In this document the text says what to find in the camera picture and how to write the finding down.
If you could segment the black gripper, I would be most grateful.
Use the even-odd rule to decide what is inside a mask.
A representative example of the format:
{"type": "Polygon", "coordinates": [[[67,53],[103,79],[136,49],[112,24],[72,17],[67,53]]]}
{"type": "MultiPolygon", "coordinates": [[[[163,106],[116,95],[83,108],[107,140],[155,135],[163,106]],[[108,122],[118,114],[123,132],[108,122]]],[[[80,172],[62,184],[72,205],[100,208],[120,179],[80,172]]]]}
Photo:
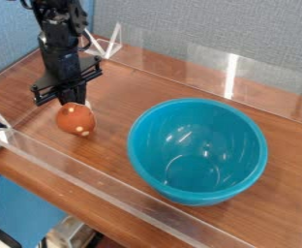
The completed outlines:
{"type": "Polygon", "coordinates": [[[60,105],[74,100],[76,104],[83,105],[87,82],[102,74],[100,61],[102,58],[98,55],[82,57],[79,59],[80,72],[64,80],[56,79],[50,71],[44,70],[42,77],[30,85],[34,104],[40,106],[56,99],[60,105]]]}

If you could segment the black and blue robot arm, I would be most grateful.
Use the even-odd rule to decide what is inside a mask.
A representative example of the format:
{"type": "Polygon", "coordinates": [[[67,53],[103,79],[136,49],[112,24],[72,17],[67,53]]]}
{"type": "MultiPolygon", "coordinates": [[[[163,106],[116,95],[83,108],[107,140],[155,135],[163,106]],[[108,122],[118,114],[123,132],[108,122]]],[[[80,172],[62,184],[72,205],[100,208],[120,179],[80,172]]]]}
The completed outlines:
{"type": "Polygon", "coordinates": [[[86,102],[87,82],[102,74],[99,55],[80,58],[91,43],[87,13],[79,0],[19,0],[31,10],[40,32],[36,37],[43,76],[30,85],[34,104],[58,99],[60,105],[86,102]]]}

